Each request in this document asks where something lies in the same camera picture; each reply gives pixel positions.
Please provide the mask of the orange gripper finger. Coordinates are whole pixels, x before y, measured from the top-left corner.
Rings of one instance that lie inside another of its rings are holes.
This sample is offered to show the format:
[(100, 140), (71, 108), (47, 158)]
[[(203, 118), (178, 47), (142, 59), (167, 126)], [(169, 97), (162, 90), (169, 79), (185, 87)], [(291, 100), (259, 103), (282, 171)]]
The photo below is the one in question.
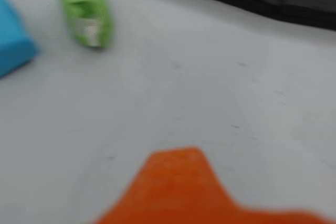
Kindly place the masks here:
[(306, 211), (251, 209), (234, 202), (196, 147), (152, 153), (96, 223), (333, 223)]

